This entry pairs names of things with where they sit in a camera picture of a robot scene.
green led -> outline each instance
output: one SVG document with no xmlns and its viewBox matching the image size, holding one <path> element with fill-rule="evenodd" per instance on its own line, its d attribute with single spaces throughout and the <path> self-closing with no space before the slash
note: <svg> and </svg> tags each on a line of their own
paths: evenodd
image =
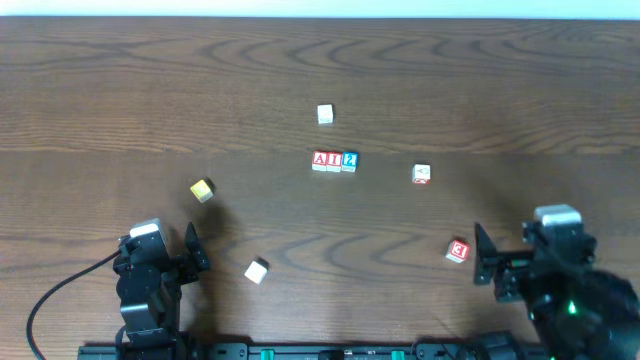
<svg viewBox="0 0 640 360">
<path fill-rule="evenodd" d="M 575 315 L 578 313 L 578 309 L 576 309 L 576 304 L 573 303 L 573 301 L 569 302 L 569 314 L 571 315 Z"/>
</svg>

wooden table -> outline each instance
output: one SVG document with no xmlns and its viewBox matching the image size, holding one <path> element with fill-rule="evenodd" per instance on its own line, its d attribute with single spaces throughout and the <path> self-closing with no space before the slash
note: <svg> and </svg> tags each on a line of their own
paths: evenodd
<svg viewBox="0 0 640 360">
<path fill-rule="evenodd" d="M 535 340 L 444 251 L 476 221 L 520 248 L 520 222 L 566 202 L 598 265 L 638 283 L 639 48 L 624 22 L 2 18 L 0 358 L 31 358 L 37 299 L 153 217 L 172 248 L 188 221 L 207 239 L 181 321 L 204 340 Z M 358 171 L 312 172 L 316 149 L 359 152 Z M 105 266 L 45 303 L 48 358 L 113 341 L 116 281 Z"/>
</svg>

row of blocks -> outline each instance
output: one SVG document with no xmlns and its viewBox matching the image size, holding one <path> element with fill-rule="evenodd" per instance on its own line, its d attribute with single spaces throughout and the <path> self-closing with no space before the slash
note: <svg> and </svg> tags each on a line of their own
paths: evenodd
<svg viewBox="0 0 640 360">
<path fill-rule="evenodd" d="M 314 151 L 311 168 L 316 171 L 356 172 L 358 154 L 352 152 L 337 153 Z"/>
</svg>

blue block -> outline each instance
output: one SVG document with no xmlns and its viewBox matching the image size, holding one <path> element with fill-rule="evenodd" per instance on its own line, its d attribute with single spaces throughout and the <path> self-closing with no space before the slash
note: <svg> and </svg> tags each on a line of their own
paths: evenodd
<svg viewBox="0 0 640 360">
<path fill-rule="evenodd" d="M 358 167 L 357 153 L 342 154 L 342 171 L 356 172 L 357 167 Z"/>
</svg>

block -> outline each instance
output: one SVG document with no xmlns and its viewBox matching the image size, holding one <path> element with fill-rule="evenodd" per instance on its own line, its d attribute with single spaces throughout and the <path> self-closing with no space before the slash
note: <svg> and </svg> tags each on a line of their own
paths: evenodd
<svg viewBox="0 0 640 360">
<path fill-rule="evenodd" d="M 327 171 L 340 172 L 342 170 L 342 153 L 327 154 Z"/>
<path fill-rule="evenodd" d="M 358 167 L 358 154 L 357 153 L 343 153 L 342 154 L 342 171 L 356 172 Z"/>
<path fill-rule="evenodd" d="M 447 250 L 447 259 L 455 261 L 457 263 L 464 262 L 469 257 L 471 247 L 460 240 L 453 240 L 449 244 Z"/>
<path fill-rule="evenodd" d="M 413 183 L 428 184 L 431 181 L 431 166 L 416 164 L 413 167 Z"/>
<path fill-rule="evenodd" d="M 324 151 L 314 151 L 311 160 L 311 168 L 316 171 L 327 171 L 327 157 L 329 153 Z"/>
<path fill-rule="evenodd" d="M 201 203 L 211 199 L 214 191 L 215 186 L 209 179 L 202 179 L 191 187 L 191 192 Z"/>
<path fill-rule="evenodd" d="M 333 105 L 318 105 L 318 124 L 333 124 Z"/>
<path fill-rule="evenodd" d="M 261 264 L 261 262 L 253 261 L 247 271 L 245 271 L 244 276 L 246 276 L 249 280 L 254 283 L 260 285 L 264 277 L 267 275 L 267 264 Z"/>
</svg>

